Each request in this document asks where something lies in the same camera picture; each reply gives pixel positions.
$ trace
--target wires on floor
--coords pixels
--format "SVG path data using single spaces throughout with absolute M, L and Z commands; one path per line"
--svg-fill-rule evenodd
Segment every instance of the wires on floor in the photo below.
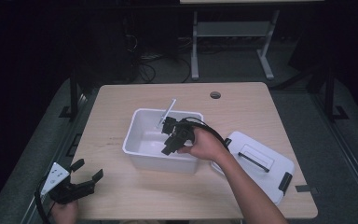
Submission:
M 138 47 L 138 39 L 135 35 L 126 35 L 127 37 L 127 51 L 133 53 L 136 51 L 136 48 Z
M 178 52 L 179 53 L 189 53 L 192 48 L 193 39 L 191 37 L 180 37 L 178 38 Z
M 164 56 L 163 54 L 159 54 L 159 53 L 150 53 L 150 54 L 142 55 L 141 60 L 145 62 L 151 62 L 161 59 L 163 56 Z
M 141 76 L 141 79 L 145 82 L 145 84 L 153 83 L 153 80 L 156 77 L 156 69 L 154 69 L 153 66 L 146 63 L 140 63 L 138 67 L 139 67 L 138 68 L 139 75 Z

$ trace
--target white plastic bin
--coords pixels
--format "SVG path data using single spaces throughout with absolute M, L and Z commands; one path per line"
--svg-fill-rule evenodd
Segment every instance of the white plastic bin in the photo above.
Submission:
M 169 156 L 161 150 L 169 137 L 161 133 L 163 124 L 157 128 L 165 110 L 140 108 L 132 116 L 131 126 L 124 140 L 123 150 L 130 156 L 136 168 L 194 174 L 198 159 L 189 154 L 171 153 Z M 201 113 L 172 110 L 168 117 L 177 119 L 196 118 L 203 120 Z

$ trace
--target dark background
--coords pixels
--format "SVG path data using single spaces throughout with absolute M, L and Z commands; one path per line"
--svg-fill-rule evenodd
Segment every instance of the dark background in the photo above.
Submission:
M 127 6 L 130 2 L 139 4 L 94 1 L 94 5 Z M 0 190 L 56 90 L 72 72 L 84 91 L 129 83 L 137 54 L 128 53 L 124 34 L 137 35 L 140 48 L 172 56 L 177 53 L 177 37 L 191 35 L 191 10 L 148 13 L 137 9 L 130 14 L 126 10 L 79 13 L 71 9 L 82 7 L 81 3 L 0 1 Z M 316 63 L 329 64 L 358 104 L 358 1 L 327 1 L 309 8 L 283 9 L 274 39 L 300 39 L 291 65 L 303 71 Z M 215 15 L 208 13 L 206 18 Z

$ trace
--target person's hand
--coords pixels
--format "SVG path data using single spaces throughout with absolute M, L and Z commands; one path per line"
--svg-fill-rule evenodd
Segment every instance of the person's hand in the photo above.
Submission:
M 57 224 L 75 224 L 78 214 L 78 202 L 73 201 L 67 204 L 54 203 L 51 208 L 51 215 Z
M 229 154 L 222 143 L 211 133 L 194 127 L 195 141 L 191 147 L 182 147 L 178 153 L 189 153 L 194 157 L 207 161 L 217 161 L 219 157 Z

